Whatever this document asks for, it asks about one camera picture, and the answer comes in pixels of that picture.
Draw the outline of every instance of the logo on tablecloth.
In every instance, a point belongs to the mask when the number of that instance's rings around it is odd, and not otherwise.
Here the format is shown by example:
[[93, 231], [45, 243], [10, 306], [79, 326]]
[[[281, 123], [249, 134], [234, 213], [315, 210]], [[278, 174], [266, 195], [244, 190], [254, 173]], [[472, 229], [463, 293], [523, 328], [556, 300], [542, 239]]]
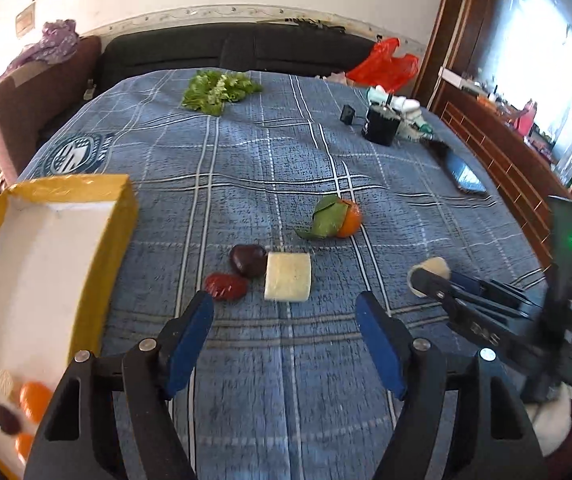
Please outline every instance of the logo on tablecloth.
[[41, 175], [33, 176], [94, 173], [104, 162], [113, 138], [114, 134], [103, 136], [94, 133], [64, 137], [44, 153], [36, 171]]

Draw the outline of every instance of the green object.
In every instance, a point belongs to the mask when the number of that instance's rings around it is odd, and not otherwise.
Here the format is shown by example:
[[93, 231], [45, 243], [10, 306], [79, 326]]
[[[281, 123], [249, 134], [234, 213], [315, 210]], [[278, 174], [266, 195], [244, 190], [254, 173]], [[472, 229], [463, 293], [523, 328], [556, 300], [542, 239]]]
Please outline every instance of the green object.
[[295, 232], [305, 240], [321, 240], [335, 236], [346, 219], [348, 208], [348, 204], [343, 203], [339, 196], [324, 196], [315, 207], [311, 228], [295, 229]]
[[181, 105], [208, 115], [220, 116], [224, 110], [224, 102], [236, 103], [248, 94], [260, 91], [261, 85], [246, 74], [198, 70], [188, 83]]

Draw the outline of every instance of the tangerine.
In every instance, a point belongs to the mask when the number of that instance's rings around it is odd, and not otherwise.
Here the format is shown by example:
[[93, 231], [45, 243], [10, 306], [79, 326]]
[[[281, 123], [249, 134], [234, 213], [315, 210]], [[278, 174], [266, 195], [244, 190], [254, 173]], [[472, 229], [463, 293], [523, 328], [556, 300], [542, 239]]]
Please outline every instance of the tangerine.
[[346, 200], [342, 198], [340, 202], [348, 206], [348, 211], [346, 211], [346, 216], [343, 219], [343, 224], [341, 224], [341, 227], [337, 231], [336, 237], [348, 238], [359, 230], [363, 217], [361, 215], [361, 209], [359, 209], [359, 206], [352, 202], [352, 200]]
[[34, 437], [28, 433], [20, 433], [15, 438], [15, 451], [22, 464], [26, 465], [28, 456], [31, 453], [32, 441]]
[[19, 405], [26, 418], [39, 424], [44, 418], [52, 392], [42, 383], [29, 381], [24, 383], [19, 392]]

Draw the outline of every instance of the blue gripper pad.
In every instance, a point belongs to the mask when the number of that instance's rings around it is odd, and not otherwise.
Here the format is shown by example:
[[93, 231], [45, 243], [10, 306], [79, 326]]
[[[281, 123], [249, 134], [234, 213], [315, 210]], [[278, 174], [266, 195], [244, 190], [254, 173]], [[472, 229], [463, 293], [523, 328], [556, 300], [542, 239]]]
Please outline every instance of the blue gripper pad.
[[169, 399], [188, 386], [192, 369], [197, 364], [197, 358], [212, 325], [214, 312], [212, 298], [204, 294], [170, 358], [169, 376], [164, 387]]
[[[410, 350], [407, 345], [412, 342], [410, 333], [401, 321], [386, 315], [371, 292], [358, 295], [355, 301], [355, 318], [384, 388], [391, 391], [397, 399], [403, 400], [407, 391], [407, 382], [403, 376], [403, 361], [406, 358], [404, 350], [407, 350], [409, 357]], [[399, 341], [391, 343], [389, 336], [394, 337], [399, 331]], [[395, 346], [399, 346], [400, 351], [395, 349]]]

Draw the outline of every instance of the purple cloth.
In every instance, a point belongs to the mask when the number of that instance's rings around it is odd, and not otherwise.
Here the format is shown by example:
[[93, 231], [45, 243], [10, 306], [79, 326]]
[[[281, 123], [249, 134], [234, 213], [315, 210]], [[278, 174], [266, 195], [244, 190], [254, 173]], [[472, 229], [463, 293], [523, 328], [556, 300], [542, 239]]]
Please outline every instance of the purple cloth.
[[44, 61], [49, 65], [67, 61], [77, 51], [79, 35], [75, 32], [75, 20], [57, 20], [54, 23], [44, 23], [42, 38], [39, 43], [27, 45], [22, 53], [12, 60], [0, 81], [13, 70], [31, 61]]

